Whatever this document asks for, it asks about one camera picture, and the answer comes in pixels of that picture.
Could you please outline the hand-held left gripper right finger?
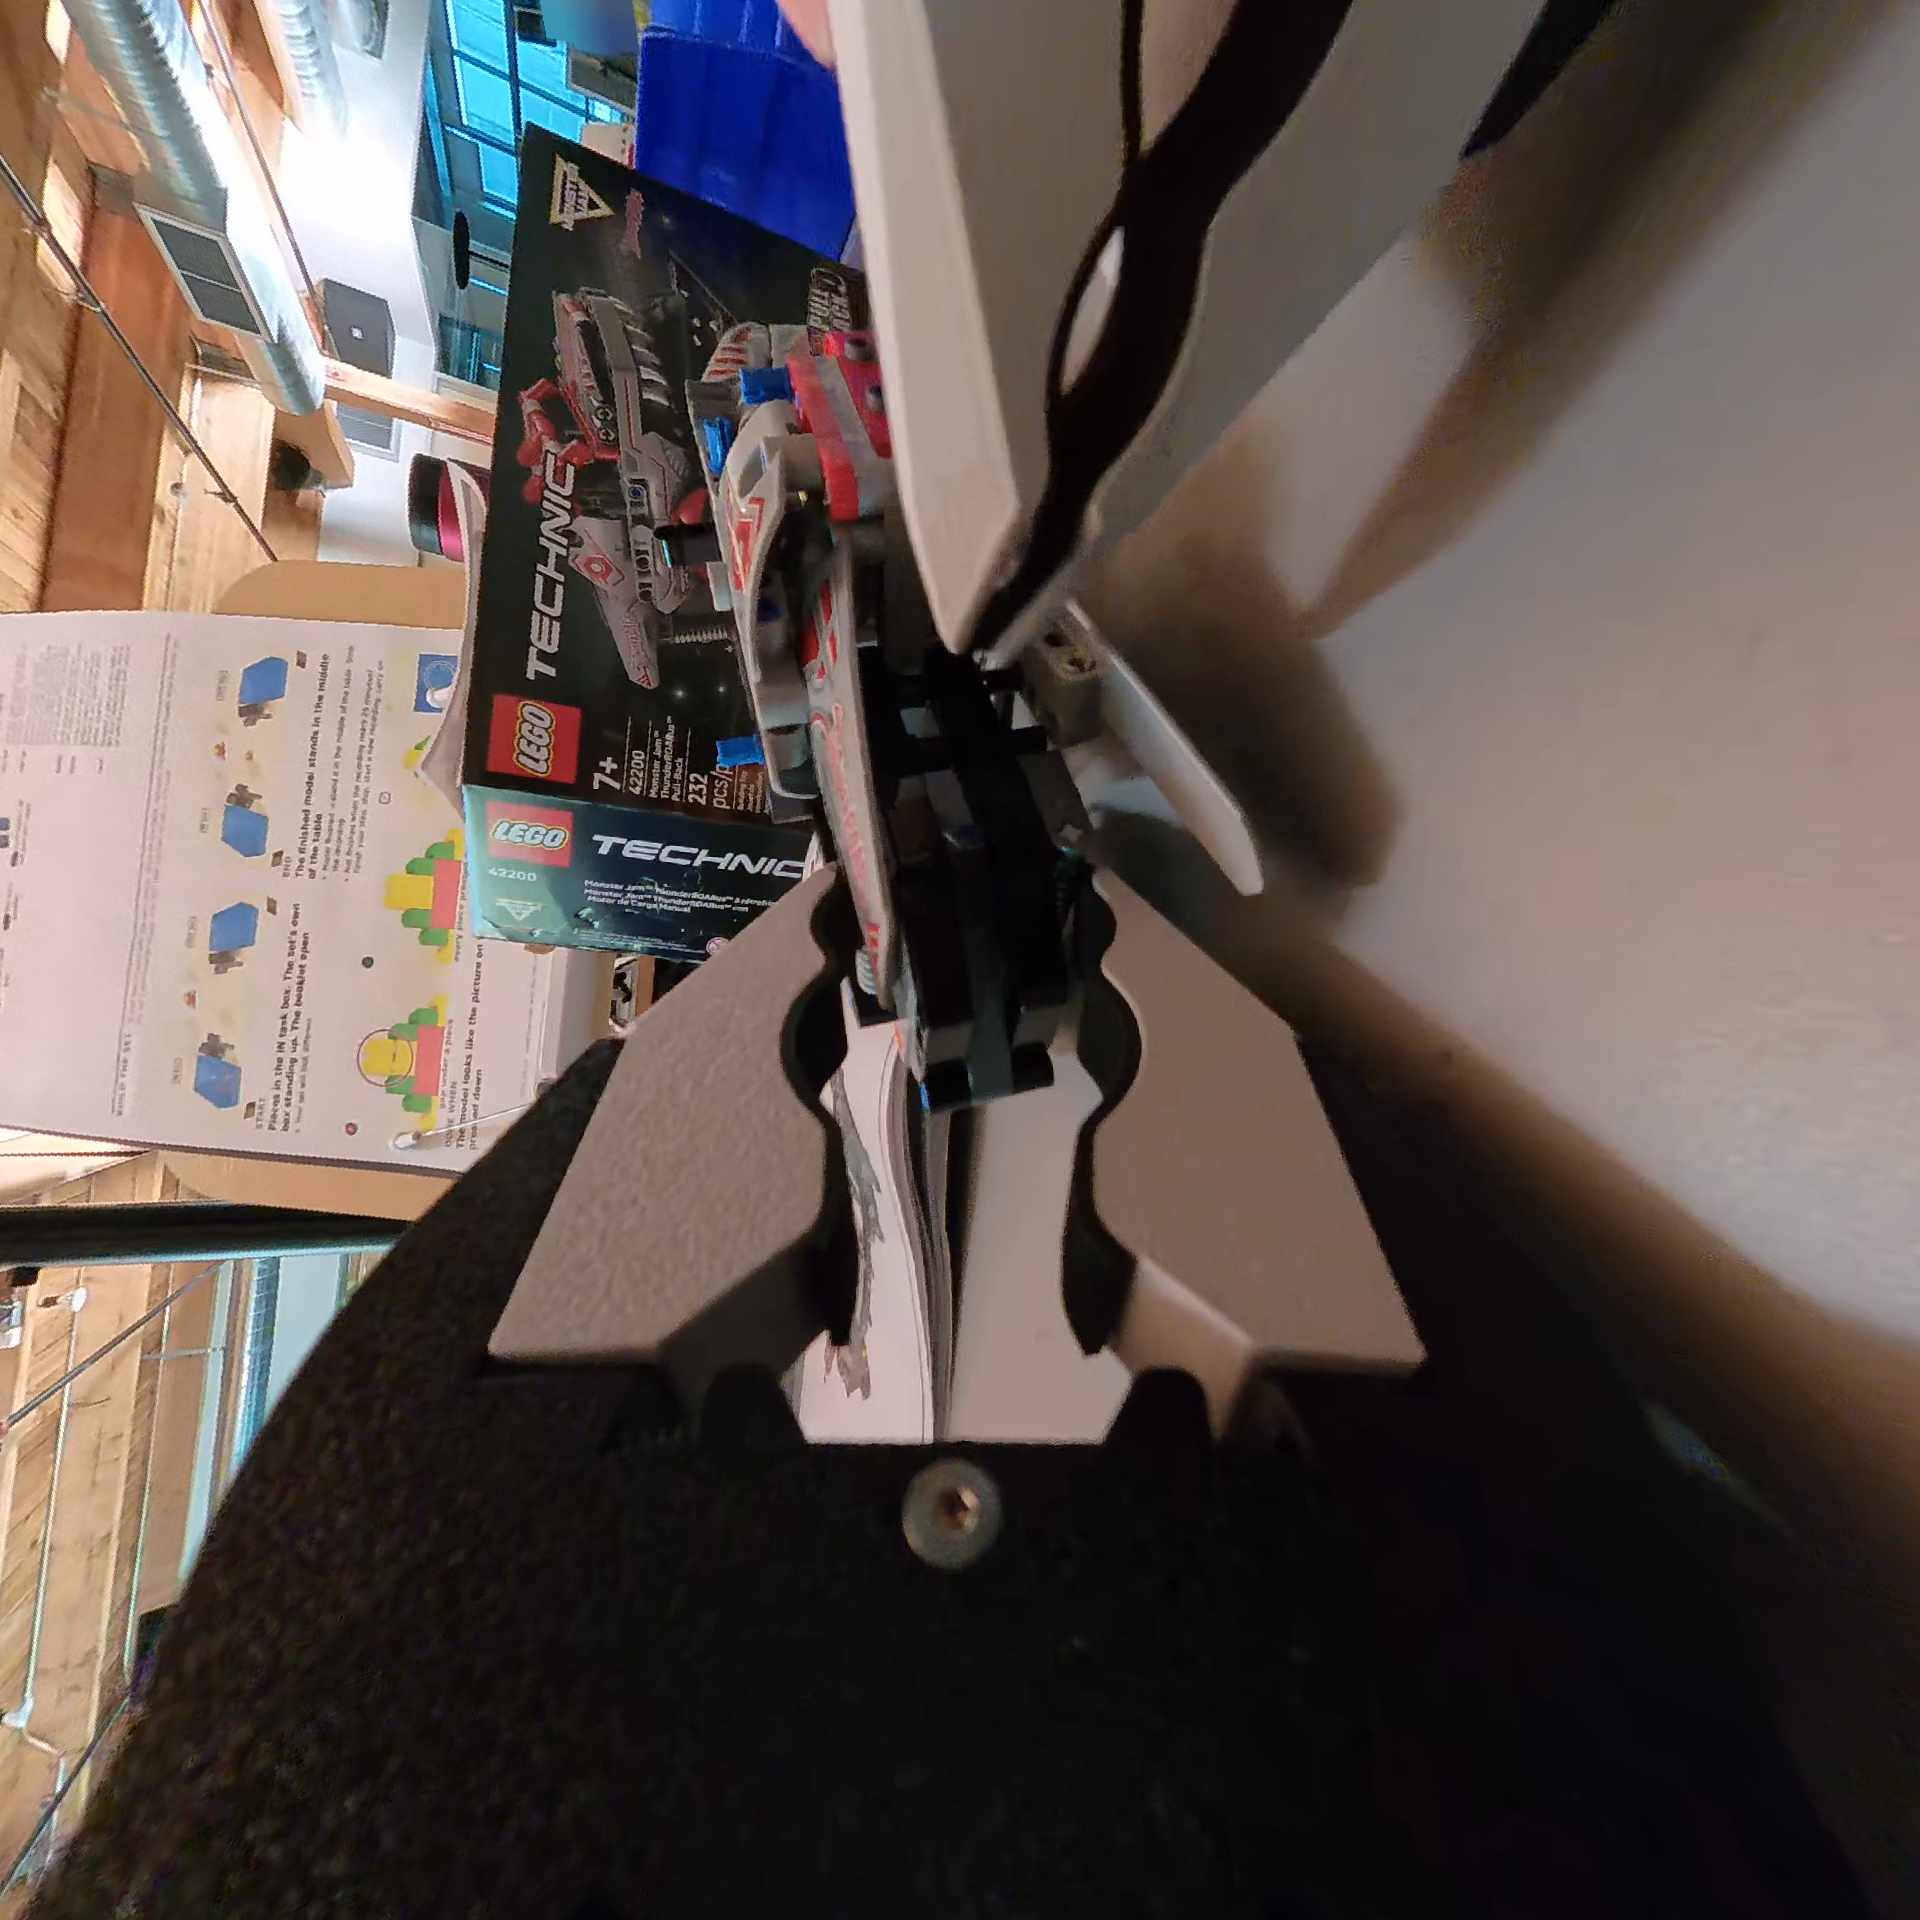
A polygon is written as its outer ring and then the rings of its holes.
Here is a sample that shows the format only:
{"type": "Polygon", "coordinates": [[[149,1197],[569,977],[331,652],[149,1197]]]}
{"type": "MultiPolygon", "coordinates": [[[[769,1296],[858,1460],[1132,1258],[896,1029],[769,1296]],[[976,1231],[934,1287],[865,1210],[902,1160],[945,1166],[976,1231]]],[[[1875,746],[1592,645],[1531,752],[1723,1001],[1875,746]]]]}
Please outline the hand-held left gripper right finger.
{"type": "Polygon", "coordinates": [[[1405,1381],[1425,1342],[1290,1029],[1145,895],[1076,907],[1068,1335],[1185,1371],[1234,1430],[1265,1371],[1405,1381]]]}

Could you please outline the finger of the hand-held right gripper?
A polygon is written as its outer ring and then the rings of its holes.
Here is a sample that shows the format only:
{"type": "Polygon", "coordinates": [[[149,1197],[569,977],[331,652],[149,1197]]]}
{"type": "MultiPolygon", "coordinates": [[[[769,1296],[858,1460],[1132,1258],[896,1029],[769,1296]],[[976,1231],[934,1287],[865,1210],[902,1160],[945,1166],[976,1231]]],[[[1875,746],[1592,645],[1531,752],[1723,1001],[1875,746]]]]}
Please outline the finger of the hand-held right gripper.
{"type": "Polygon", "coordinates": [[[1020,580],[1051,392],[1116,324],[1103,217],[1142,139],[1142,4],[833,4],[833,51],[914,580],[945,645],[1032,645],[1142,439],[1020,580]]]}
{"type": "Polygon", "coordinates": [[[1042,372],[1042,498],[968,645],[1053,592],[1224,438],[1441,199],[1548,4],[1234,4],[1185,101],[1120,156],[1042,372]]]}

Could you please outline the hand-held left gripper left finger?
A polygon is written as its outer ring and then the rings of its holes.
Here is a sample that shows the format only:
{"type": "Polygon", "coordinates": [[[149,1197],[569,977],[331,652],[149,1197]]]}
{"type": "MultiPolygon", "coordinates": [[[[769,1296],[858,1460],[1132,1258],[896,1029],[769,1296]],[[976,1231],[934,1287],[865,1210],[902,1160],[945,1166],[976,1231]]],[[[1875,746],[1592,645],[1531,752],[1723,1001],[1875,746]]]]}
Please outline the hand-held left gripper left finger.
{"type": "Polygon", "coordinates": [[[646,1365],[692,1412],[788,1381],[858,1304],[843,1068],[854,890],[799,876],[635,1023],[488,1335],[517,1371],[646,1365]]]}

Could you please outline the grey red toy brick vehicle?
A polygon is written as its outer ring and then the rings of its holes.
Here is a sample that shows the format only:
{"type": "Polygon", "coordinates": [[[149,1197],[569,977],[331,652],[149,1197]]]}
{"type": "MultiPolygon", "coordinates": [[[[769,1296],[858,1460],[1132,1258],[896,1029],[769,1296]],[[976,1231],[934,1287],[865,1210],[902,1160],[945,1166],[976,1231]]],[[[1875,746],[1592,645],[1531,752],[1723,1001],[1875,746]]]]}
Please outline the grey red toy brick vehicle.
{"type": "Polygon", "coordinates": [[[1116,741],[1263,890],[1244,809],[1076,599],[1001,664],[925,630],[874,331],[732,324],[683,424],[703,508],[658,549],[713,574],[769,790],[824,825],[858,1009],[896,1023],[929,1118],[1042,1092],[1084,985],[1068,746],[1116,741]]]}

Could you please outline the white desk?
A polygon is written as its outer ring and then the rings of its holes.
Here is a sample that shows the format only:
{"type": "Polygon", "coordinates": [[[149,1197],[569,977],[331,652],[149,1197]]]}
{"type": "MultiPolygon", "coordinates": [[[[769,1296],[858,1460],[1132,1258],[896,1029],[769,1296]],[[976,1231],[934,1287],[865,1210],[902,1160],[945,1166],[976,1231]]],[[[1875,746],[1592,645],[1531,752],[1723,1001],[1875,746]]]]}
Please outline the white desk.
{"type": "Polygon", "coordinates": [[[1608,4],[1088,574],[1265,895],[1914,1342],[1920,4],[1608,4]]]}

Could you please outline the blue storage bin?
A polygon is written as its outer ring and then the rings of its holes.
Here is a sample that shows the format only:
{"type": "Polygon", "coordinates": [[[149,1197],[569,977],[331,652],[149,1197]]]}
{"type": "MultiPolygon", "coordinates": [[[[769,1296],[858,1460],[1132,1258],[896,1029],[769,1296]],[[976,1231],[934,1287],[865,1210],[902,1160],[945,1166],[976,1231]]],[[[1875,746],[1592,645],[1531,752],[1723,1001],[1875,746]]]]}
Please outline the blue storage bin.
{"type": "Polygon", "coordinates": [[[651,0],[635,173],[824,258],[843,258],[858,223],[838,77],[781,0],[651,0]]]}

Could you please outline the black toy brick set box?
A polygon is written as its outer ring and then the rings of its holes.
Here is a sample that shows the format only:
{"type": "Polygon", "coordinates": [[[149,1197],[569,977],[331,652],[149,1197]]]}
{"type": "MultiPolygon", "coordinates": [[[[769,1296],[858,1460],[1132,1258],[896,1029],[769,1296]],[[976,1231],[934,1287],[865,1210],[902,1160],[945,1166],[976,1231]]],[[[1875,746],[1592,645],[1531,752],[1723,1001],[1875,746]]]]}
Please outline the black toy brick set box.
{"type": "Polygon", "coordinates": [[[807,876],[713,549],[683,386],[874,315],[865,277],[522,130],[488,525],[460,645],[469,924],[703,962],[807,876]]]}

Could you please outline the silver air duct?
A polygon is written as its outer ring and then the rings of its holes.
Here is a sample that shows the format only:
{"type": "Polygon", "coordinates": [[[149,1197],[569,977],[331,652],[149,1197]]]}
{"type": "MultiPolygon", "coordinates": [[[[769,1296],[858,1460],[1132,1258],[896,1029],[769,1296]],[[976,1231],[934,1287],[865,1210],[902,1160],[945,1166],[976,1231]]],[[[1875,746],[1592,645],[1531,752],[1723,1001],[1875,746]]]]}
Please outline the silver air duct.
{"type": "Polygon", "coordinates": [[[63,18],[141,139],[134,211],[194,315],[237,334],[245,372],[283,416],[315,416],[324,348],[186,4],[63,0],[63,18]]]}

